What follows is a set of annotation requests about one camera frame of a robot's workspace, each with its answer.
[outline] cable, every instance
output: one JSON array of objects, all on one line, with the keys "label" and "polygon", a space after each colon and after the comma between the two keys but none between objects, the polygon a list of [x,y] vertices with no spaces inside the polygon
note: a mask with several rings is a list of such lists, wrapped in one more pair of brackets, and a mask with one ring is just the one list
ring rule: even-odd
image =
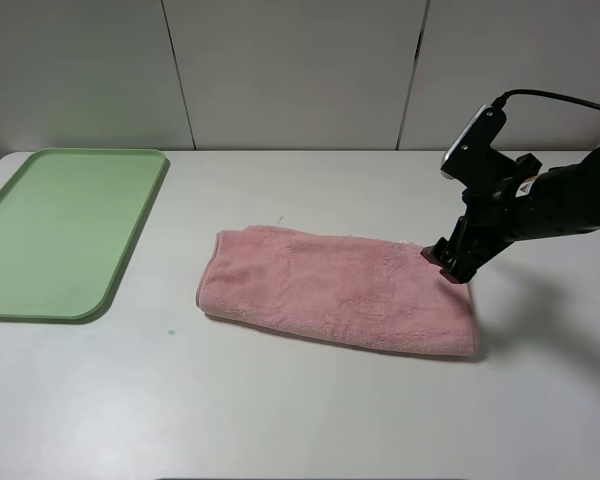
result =
[{"label": "cable", "polygon": [[567,102],[567,103],[575,103],[576,105],[580,105],[583,107],[592,108],[593,110],[600,111],[599,103],[590,102],[589,100],[583,100],[581,98],[570,97],[568,95],[561,95],[559,93],[545,92],[544,90],[528,90],[528,89],[509,90],[508,92],[505,92],[502,95],[500,95],[498,98],[496,98],[493,101],[492,106],[494,108],[502,110],[502,107],[504,107],[505,103],[507,103],[507,100],[509,99],[509,97],[512,97],[514,95],[532,95],[535,97],[552,98],[553,100],[561,100],[561,101]]}]

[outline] plastic tray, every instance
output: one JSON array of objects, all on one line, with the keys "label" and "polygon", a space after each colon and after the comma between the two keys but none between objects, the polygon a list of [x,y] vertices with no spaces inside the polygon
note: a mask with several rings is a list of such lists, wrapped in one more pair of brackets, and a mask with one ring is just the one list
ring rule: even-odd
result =
[{"label": "plastic tray", "polygon": [[0,190],[0,320],[97,318],[167,168],[156,150],[31,155]]}]

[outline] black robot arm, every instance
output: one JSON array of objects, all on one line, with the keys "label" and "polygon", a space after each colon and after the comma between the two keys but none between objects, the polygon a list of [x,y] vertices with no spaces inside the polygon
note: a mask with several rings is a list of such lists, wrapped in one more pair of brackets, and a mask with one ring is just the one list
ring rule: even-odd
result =
[{"label": "black robot arm", "polygon": [[466,212],[449,240],[422,251],[454,283],[471,280],[513,242],[600,229],[600,148],[579,164],[539,175],[533,155],[514,161],[491,148],[506,121],[503,103],[494,105],[480,109],[442,165],[467,187]]}]

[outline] table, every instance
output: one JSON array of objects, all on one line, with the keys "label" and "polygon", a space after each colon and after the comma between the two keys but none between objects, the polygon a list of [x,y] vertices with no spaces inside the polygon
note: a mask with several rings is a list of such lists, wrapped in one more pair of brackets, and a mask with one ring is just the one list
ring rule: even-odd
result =
[{"label": "table", "polygon": [[[215,233],[431,244],[463,213],[441,152],[166,154],[110,310],[0,323],[0,480],[600,478],[600,232],[517,243],[478,273],[481,362],[321,345],[196,308]],[[27,156],[0,161],[0,186]]]}]

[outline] towel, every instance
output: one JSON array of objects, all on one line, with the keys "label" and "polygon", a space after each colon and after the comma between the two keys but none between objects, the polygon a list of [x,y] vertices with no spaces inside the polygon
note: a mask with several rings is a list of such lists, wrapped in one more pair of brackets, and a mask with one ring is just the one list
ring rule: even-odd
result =
[{"label": "towel", "polygon": [[415,354],[477,352],[466,285],[414,244],[254,226],[218,233],[196,303],[210,316]]}]

